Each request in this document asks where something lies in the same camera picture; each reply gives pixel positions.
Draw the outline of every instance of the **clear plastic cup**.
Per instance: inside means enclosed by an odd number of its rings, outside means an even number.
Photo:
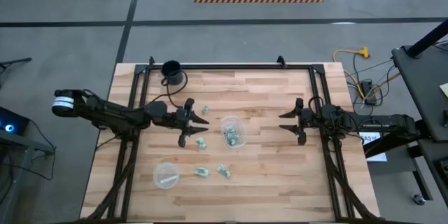
[[[231,145],[225,138],[225,133],[227,132],[226,127],[228,126],[233,126],[235,128],[235,133],[239,137],[234,145]],[[224,142],[230,148],[240,148],[246,144],[246,132],[244,131],[243,122],[236,116],[228,116],[221,120],[221,133],[223,134]]]
[[[153,172],[153,180],[160,189],[173,188],[179,180],[179,168],[170,162],[159,164]]]

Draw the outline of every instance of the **wooden table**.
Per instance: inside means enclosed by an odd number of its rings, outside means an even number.
[[[350,111],[351,100],[342,65],[324,65],[332,103]],[[117,65],[109,96],[111,102],[127,105],[134,66]],[[298,146],[294,134],[278,127],[297,123],[297,119],[278,118],[293,109],[296,98],[308,101],[312,97],[308,72],[186,72],[188,85],[173,100],[183,105],[187,98],[193,98],[197,114],[210,122],[209,131],[187,139],[185,148],[177,146],[179,130],[151,126],[142,131],[128,221],[333,221],[319,131],[307,129],[307,144]],[[151,72],[146,101],[166,93],[160,85],[161,79],[159,71]],[[169,104],[167,97],[161,100]],[[204,106],[209,107],[207,114],[201,112]],[[233,150],[226,146],[220,130],[221,118],[226,116],[238,116],[244,122],[247,134],[244,147]],[[112,136],[111,132],[102,132],[99,144]],[[206,150],[198,149],[195,143],[198,137],[206,141]],[[81,217],[92,213],[110,189],[119,145],[119,141],[112,141],[96,152]],[[378,215],[361,142],[347,137],[342,151],[351,187],[367,208]],[[162,162],[173,162],[181,171],[177,185],[170,190],[158,189],[153,182],[153,170]],[[219,164],[231,171],[230,179],[218,174]],[[195,175],[198,166],[208,167],[210,177]],[[338,193],[345,212],[340,189]]]

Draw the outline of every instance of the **gray floor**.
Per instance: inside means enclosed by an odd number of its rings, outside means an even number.
[[[131,0],[0,0],[0,22],[124,20]],[[193,4],[191,0],[139,0],[135,20],[228,18],[420,18],[448,16],[446,0],[325,0],[321,5]],[[358,69],[390,58],[393,48],[411,44],[433,29],[421,24],[304,24],[228,27],[134,27],[124,62],[327,62],[336,49],[368,46],[370,59]],[[1,28],[1,60],[33,57],[2,74],[0,106],[37,121],[57,146],[55,179],[27,175],[17,206],[17,223],[75,220],[80,211],[98,131],[81,119],[50,111],[58,88],[89,88],[106,97],[123,32],[121,27]],[[352,55],[337,56],[352,72]],[[374,81],[391,63],[366,71]],[[419,118],[403,80],[391,82],[384,104],[374,113],[407,113]],[[39,136],[35,131],[31,137]],[[414,204],[411,173],[376,173],[372,181],[381,215],[394,221],[446,223],[448,209],[424,160],[419,160],[435,198]],[[35,169],[49,172],[49,162]]]

